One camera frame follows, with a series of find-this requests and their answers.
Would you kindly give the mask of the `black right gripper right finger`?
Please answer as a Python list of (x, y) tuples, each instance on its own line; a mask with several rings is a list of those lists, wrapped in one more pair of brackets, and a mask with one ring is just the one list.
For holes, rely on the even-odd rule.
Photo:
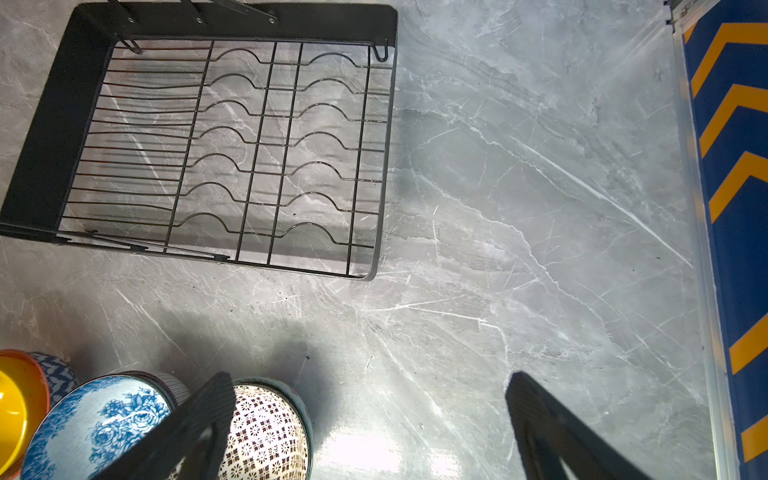
[(505, 393), (528, 479), (646, 479), (529, 374), (512, 374)]

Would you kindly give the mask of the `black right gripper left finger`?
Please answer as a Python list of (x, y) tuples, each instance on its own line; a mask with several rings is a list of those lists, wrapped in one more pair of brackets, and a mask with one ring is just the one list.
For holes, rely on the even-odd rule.
[(98, 479), (216, 479), (226, 451), (236, 396), (227, 372), (214, 374)]

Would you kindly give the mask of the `blue floral bowl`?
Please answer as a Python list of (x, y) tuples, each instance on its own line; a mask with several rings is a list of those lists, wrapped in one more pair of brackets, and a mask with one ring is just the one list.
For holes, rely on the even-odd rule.
[(175, 376), (125, 371), (90, 380), (46, 415), (26, 451), (22, 479), (91, 479), (190, 396)]

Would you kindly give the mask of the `orange patterned bowl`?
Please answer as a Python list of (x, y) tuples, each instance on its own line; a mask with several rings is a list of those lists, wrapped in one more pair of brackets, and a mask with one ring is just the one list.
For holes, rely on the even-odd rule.
[(42, 352), (30, 352), (29, 355), (35, 359), (45, 374), (52, 407), (79, 386), (80, 382), (74, 371), (61, 358)]

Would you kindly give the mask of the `yellow bowl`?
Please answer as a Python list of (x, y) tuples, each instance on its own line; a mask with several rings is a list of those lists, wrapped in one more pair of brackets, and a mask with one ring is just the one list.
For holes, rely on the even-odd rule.
[(18, 350), (1, 351), (1, 478), (17, 479), (51, 398), (39, 363)]

